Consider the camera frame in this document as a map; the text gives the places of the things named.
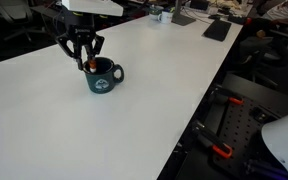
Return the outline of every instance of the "white table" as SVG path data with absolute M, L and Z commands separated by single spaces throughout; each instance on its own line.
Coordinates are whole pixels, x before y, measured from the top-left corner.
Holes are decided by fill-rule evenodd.
M 0 180 L 156 179 L 241 30 L 218 42 L 208 26 L 144 17 L 98 32 L 125 70 L 103 95 L 57 45 L 0 63 Z

